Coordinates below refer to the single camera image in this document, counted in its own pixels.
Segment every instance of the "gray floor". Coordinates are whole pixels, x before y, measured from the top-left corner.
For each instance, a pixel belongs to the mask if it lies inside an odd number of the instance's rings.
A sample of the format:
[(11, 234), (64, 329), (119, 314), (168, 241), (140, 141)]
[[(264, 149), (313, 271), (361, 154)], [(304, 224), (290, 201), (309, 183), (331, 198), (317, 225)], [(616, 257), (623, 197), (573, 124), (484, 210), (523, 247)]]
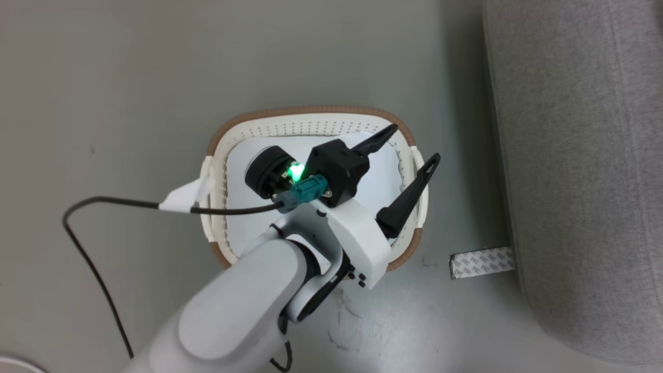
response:
[[(353, 104), (400, 116), (442, 164), (419, 250), (292, 328), (293, 371), (620, 372), (546, 337), (513, 273), (449, 280), (450, 254), (507, 242), (481, 61), (479, 0), (0, 2), (0, 350), (120, 371), (64, 209), (162, 198), (234, 115)], [(74, 225), (136, 349), (219, 271), (191, 216), (97, 206)]]

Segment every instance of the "teal connector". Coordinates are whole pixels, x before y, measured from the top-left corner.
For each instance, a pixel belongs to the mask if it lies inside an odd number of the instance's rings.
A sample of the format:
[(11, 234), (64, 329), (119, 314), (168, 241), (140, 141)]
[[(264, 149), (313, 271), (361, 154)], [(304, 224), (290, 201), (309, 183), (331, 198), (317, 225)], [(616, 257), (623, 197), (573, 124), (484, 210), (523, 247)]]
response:
[(325, 193), (327, 189), (327, 179), (322, 175), (313, 175), (307, 179), (294, 183), (290, 190), (279, 193), (274, 202), (283, 202), (283, 206), (278, 208), (281, 214), (293, 211), (297, 206), (316, 200)]
[(322, 197), (327, 189), (327, 179), (322, 175), (313, 175), (294, 183), (290, 190), (297, 198), (297, 203), (307, 203)]

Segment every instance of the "green light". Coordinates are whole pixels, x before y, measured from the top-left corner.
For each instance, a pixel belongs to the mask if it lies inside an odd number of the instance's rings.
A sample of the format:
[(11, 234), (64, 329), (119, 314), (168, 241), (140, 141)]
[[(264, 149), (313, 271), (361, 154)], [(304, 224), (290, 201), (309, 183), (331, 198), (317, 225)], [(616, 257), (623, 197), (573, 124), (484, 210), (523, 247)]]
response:
[(301, 163), (295, 163), (292, 166), (288, 167), (288, 176), (292, 178), (292, 181), (297, 183), (304, 173), (304, 165)]

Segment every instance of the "gray fabric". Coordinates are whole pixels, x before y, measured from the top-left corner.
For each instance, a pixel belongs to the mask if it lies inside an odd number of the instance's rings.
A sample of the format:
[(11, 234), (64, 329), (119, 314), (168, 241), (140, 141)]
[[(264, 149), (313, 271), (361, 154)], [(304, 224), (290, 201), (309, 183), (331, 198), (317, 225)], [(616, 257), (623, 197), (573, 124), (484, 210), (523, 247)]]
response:
[(513, 244), (543, 329), (663, 370), (663, 3), (489, 0)]

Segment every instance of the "black cable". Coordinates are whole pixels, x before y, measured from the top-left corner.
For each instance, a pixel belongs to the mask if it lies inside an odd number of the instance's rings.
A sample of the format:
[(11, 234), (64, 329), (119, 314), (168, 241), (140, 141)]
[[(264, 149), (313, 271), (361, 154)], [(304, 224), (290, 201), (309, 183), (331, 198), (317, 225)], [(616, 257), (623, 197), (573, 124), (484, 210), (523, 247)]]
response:
[(292, 347), (290, 347), (290, 341), (286, 342), (286, 352), (288, 353), (288, 362), (286, 363), (285, 368), (283, 368), (281, 366), (281, 364), (277, 363), (276, 360), (274, 360), (274, 358), (272, 358), (272, 360), (269, 360), (269, 362), (272, 363), (272, 365), (276, 369), (278, 369), (278, 370), (280, 370), (281, 372), (284, 372), (284, 373), (289, 372), (290, 367), (292, 367)]
[[(103, 280), (101, 279), (101, 275), (99, 274), (99, 271), (97, 268), (94, 266), (94, 263), (92, 263), (92, 260), (88, 256), (88, 253), (83, 249), (83, 246), (81, 246), (81, 243), (78, 241), (78, 238), (74, 234), (74, 231), (72, 231), (71, 227), (69, 227), (69, 217), (77, 210), (93, 203), (111, 203), (111, 204), (122, 204), (124, 206), (133, 206), (133, 207), (141, 207), (141, 208), (153, 208), (155, 210), (158, 210), (159, 208), (159, 203), (157, 202), (146, 202), (142, 200), (129, 200), (125, 198), (115, 198), (115, 197), (104, 197), (104, 196), (97, 196), (97, 197), (91, 197), (85, 200), (80, 201), (79, 203), (74, 204), (73, 206), (69, 207), (67, 211), (64, 212), (64, 215), (62, 216), (62, 226), (64, 227), (64, 230), (67, 232), (69, 235), (69, 238), (72, 239), (72, 242), (74, 243), (76, 249), (78, 249), (78, 252), (81, 254), (83, 259), (85, 259), (86, 263), (92, 270), (92, 273), (94, 274), (94, 277), (97, 279), (97, 282), (99, 283), (99, 286), (101, 287), (101, 290), (103, 291), (103, 295), (106, 297), (106, 301), (108, 302), (108, 305), (111, 307), (111, 312), (113, 313), (113, 318), (115, 319), (115, 324), (117, 325), (117, 329), (120, 332), (120, 335), (122, 336), (122, 341), (125, 344), (125, 347), (127, 349), (127, 354), (129, 354), (129, 358), (133, 358), (133, 349), (131, 348), (131, 344), (129, 344), (129, 339), (127, 338), (127, 333), (125, 333), (124, 327), (122, 326), (122, 322), (120, 321), (120, 316), (117, 314), (117, 309), (115, 308), (115, 303), (113, 302), (113, 299), (111, 298), (111, 294), (108, 292), (108, 288), (106, 288), (106, 284), (104, 284)], [(245, 215), (245, 214), (255, 214), (258, 212), (265, 212), (265, 211), (270, 211), (270, 210), (276, 210), (277, 208), (283, 206), (283, 202), (277, 202), (274, 204), (270, 204), (268, 206), (261, 206), (261, 207), (253, 207), (253, 208), (239, 208), (239, 209), (220, 209), (220, 208), (199, 208), (199, 207), (192, 207), (191, 208), (191, 213), (192, 214), (209, 214), (209, 215)], [(288, 367), (290, 366), (291, 363), (291, 358), (288, 358)]]

